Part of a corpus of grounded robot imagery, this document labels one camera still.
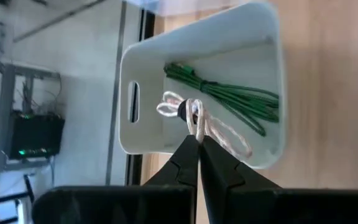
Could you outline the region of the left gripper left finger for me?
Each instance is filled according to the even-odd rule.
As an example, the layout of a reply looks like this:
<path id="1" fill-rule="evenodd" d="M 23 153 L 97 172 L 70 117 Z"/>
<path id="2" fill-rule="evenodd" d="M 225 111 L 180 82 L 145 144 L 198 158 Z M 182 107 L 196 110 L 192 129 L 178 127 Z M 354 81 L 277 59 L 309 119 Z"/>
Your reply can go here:
<path id="1" fill-rule="evenodd" d="M 40 196 L 34 223 L 194 223 L 199 142 L 188 135 L 145 184 L 63 186 Z"/>

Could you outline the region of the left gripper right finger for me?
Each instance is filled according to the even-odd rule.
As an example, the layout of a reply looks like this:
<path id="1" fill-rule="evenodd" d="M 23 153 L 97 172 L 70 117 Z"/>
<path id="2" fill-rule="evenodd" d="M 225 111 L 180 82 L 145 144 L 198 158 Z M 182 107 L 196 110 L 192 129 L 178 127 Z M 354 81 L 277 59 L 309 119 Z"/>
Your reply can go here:
<path id="1" fill-rule="evenodd" d="M 358 224 L 358 190 L 283 188 L 205 137 L 201 179 L 211 223 Z"/>

